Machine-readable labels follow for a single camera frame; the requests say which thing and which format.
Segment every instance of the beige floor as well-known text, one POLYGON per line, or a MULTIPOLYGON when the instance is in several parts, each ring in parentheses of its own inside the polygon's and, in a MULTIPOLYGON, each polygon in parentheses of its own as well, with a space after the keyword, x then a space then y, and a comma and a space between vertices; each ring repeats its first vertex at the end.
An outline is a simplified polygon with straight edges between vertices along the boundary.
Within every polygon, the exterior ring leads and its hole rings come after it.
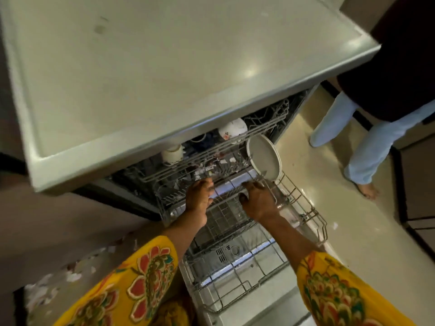
POLYGON ((342 175, 367 132, 356 120, 325 146, 314 149, 308 144, 332 102, 323 88, 307 101, 277 143, 283 170, 328 222, 329 243, 340 259, 416 325, 433 325, 435 263, 396 221, 391 159, 374 176, 382 195, 371 202, 342 175))

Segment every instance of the person's leg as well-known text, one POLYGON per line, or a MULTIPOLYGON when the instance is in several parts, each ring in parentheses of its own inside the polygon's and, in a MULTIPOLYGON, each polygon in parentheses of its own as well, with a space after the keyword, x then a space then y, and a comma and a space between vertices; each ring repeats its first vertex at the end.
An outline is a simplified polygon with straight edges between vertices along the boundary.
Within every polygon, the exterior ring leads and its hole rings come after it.
POLYGON ((358 105, 344 92, 339 93, 328 113, 314 129, 310 137, 311 146, 318 147, 335 138, 352 119, 357 108, 358 105))
POLYGON ((375 199, 378 192, 372 185, 372 176, 387 157, 394 141, 434 112, 435 100, 397 121, 382 121, 374 125, 351 157, 345 168, 345 176, 354 182, 367 198, 375 199))

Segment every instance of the yellow floral garment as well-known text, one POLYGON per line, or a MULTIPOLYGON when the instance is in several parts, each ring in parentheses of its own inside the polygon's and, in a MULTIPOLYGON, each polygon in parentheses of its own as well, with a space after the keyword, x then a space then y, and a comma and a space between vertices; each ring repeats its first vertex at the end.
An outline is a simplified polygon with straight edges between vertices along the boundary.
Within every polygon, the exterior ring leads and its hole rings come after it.
POLYGON ((312 252, 296 275, 305 305, 319 326, 415 326, 327 253, 312 252))
POLYGON ((166 236, 140 248, 77 301, 54 326, 146 326, 178 265, 166 236))

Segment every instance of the right hand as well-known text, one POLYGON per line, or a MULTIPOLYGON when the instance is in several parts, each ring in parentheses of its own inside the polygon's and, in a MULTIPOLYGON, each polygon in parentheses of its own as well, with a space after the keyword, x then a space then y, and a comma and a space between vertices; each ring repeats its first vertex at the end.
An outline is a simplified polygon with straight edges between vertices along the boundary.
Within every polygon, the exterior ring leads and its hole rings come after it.
POLYGON ((244 182, 242 186, 247 189, 249 199, 241 193, 239 200, 243 210, 250 218, 261 223, 265 219, 279 215, 275 200, 266 187, 254 181, 244 182))

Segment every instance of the white countertop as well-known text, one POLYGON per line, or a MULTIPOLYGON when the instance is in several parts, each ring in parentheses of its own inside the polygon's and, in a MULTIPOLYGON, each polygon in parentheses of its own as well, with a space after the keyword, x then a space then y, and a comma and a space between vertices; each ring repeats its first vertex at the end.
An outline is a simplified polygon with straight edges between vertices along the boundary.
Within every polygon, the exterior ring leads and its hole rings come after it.
POLYGON ((44 190, 377 44, 319 0, 1 0, 44 190))

